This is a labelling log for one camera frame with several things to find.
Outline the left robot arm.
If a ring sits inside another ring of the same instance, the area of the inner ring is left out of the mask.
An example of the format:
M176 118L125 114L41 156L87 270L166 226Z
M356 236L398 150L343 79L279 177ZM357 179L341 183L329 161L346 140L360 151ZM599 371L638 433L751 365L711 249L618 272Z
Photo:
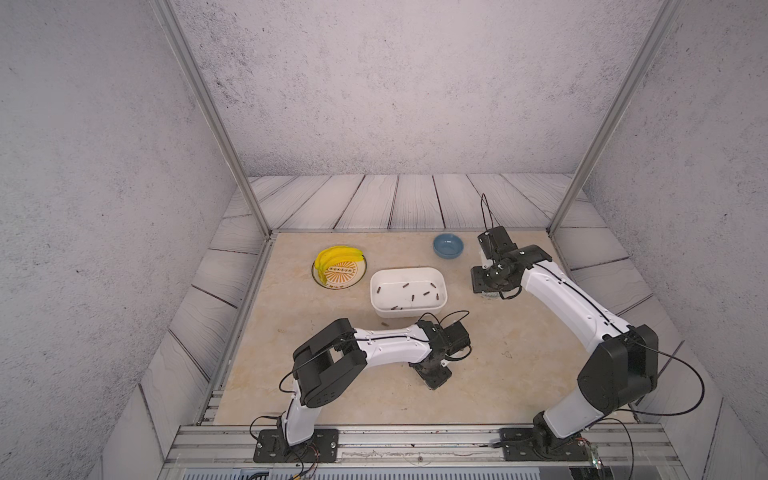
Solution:
M337 319L293 353L291 400L278 421L279 438L285 448L309 441L321 409L366 369L406 364L435 390L451 377L448 364L470 350L469 333L459 320L443 326L420 318L405 328L365 330Z

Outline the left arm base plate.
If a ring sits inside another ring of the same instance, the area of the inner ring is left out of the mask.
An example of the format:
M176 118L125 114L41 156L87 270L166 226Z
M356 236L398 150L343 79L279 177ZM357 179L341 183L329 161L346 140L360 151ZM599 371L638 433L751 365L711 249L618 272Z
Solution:
M339 446L338 429L316 429L309 440L289 446L279 429L260 430L253 461L267 463L334 463Z

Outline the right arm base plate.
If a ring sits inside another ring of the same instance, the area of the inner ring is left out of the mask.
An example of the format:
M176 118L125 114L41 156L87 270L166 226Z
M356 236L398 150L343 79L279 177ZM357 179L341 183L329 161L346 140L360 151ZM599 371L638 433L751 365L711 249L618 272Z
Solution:
M583 440L571 435L553 436L545 428L510 427L499 430L499 439L491 444L501 449L505 461L587 462L591 453Z

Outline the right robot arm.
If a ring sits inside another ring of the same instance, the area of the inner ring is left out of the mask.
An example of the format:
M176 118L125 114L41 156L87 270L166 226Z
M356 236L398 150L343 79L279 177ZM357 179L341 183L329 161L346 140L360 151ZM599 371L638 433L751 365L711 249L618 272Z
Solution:
M502 226L478 235L484 264L471 269L475 293L510 300L527 292L542 302L577 337L589 358L577 387L533 420L537 446L551 450L652 392L658 383L658 335L633 326L578 287L537 245L519 247Z

